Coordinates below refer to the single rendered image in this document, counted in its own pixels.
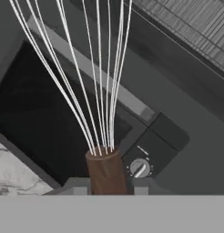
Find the wire whisk with brown handle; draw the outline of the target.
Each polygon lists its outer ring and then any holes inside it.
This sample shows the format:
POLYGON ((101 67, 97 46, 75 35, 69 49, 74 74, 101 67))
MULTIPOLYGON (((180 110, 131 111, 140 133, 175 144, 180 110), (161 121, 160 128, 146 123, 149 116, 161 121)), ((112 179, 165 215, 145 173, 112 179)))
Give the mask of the wire whisk with brown handle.
POLYGON ((9 0, 9 2, 28 41, 75 115, 87 141, 86 161, 91 182, 91 192, 94 195, 126 195, 127 184, 120 151, 115 146, 114 126, 118 89, 127 52, 131 16, 122 15, 119 18, 115 65, 109 66, 105 74, 102 73, 101 67, 92 68, 97 116, 86 119, 50 41, 37 0, 26 0, 26 3, 49 55, 52 57, 56 70, 49 66, 41 52, 25 20, 19 0, 9 0))

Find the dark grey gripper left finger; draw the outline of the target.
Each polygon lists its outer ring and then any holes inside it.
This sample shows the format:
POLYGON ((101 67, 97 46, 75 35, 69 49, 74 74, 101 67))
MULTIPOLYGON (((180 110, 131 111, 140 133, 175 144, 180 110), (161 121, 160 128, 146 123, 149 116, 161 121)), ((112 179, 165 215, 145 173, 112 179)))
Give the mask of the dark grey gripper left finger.
POLYGON ((89 195, 89 177, 71 177, 62 187, 47 192, 47 195, 89 195))

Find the silver microwave knob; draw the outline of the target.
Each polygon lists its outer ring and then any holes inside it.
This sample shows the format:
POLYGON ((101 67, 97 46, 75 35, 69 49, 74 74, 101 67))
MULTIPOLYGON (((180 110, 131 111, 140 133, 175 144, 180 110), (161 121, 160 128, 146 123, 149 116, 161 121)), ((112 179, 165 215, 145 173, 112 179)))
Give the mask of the silver microwave knob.
POLYGON ((153 167, 149 161, 144 158, 136 158, 127 167, 127 173, 130 177, 145 178, 153 175, 153 167))

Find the dark grey microwave oven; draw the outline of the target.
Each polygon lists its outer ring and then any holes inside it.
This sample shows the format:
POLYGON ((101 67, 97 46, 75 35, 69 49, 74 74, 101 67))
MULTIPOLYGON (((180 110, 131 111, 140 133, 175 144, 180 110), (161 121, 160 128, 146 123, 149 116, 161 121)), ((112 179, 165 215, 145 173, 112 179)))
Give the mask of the dark grey microwave oven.
MULTIPOLYGON (((51 185, 87 178, 87 142, 55 84, 54 64, 44 66, 19 36, 0 65, 0 139, 51 185)), ((124 166, 144 159, 145 175, 158 175, 188 144, 188 134, 125 88, 118 91, 115 143, 124 166)))

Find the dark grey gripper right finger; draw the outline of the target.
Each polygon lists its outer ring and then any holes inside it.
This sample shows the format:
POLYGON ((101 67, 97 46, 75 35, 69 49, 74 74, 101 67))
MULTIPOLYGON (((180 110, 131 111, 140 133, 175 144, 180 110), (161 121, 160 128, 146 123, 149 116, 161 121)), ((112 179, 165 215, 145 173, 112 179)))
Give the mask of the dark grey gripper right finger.
POLYGON ((172 192, 161 187, 153 178, 127 178, 129 195, 171 195, 172 192))

